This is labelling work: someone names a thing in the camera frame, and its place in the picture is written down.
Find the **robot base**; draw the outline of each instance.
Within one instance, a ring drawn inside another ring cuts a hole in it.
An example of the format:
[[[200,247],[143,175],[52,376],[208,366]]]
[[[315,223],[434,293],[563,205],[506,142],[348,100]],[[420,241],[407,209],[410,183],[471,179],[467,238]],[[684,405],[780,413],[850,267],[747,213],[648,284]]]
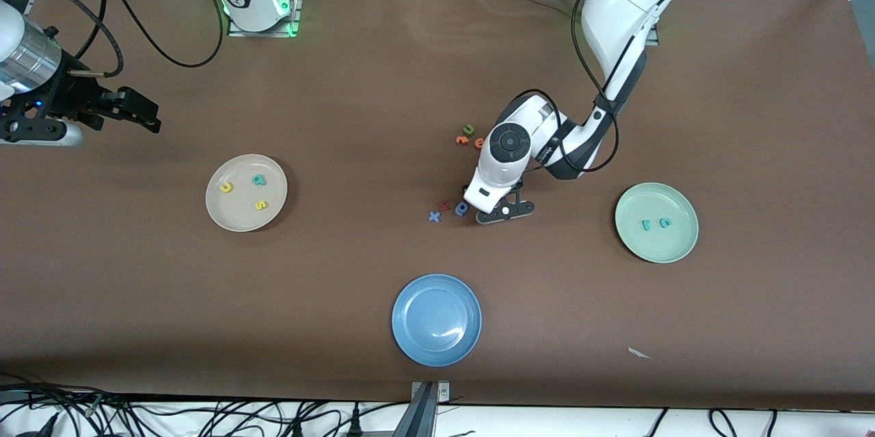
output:
[[[520,198],[521,188],[522,181],[517,182],[515,187],[499,200],[491,213],[484,213],[482,211],[478,212],[476,216],[477,222],[480,225],[490,225],[490,223],[505,222],[507,220],[529,216],[531,213],[534,213],[535,203],[531,201],[523,201]],[[507,199],[509,196],[513,196],[513,201]]]
[[[252,32],[244,31],[231,20],[228,25],[229,37],[261,37],[261,38],[290,38],[297,37],[298,25],[301,22],[301,9],[304,7],[304,0],[278,0],[280,7],[285,6],[288,9],[288,14],[280,19],[273,27],[266,31]],[[229,16],[228,10],[225,10],[225,15]]]

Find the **brown tablecloth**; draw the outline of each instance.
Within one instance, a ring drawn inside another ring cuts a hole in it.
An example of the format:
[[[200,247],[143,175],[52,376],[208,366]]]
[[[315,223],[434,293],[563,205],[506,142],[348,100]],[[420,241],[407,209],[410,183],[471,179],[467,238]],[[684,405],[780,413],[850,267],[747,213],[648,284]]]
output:
[[[207,0],[129,1],[173,56],[211,50]],[[872,408],[875,76],[847,0],[675,0],[615,162],[528,174],[537,212],[488,227],[428,222],[476,165],[453,140],[526,88],[588,115],[571,0],[304,4],[299,37],[228,38],[185,70],[110,1],[127,64],[103,84],[153,98],[163,128],[0,148],[4,369],[142,393],[404,399],[449,379],[472,403]],[[90,29],[65,0],[32,16],[69,51]],[[112,67],[105,39],[85,62]],[[204,191],[243,153],[278,160],[290,193],[271,227],[232,234]],[[678,263],[616,236],[619,195],[644,181],[696,207]],[[396,295],[431,272],[483,309],[445,369],[390,329]]]

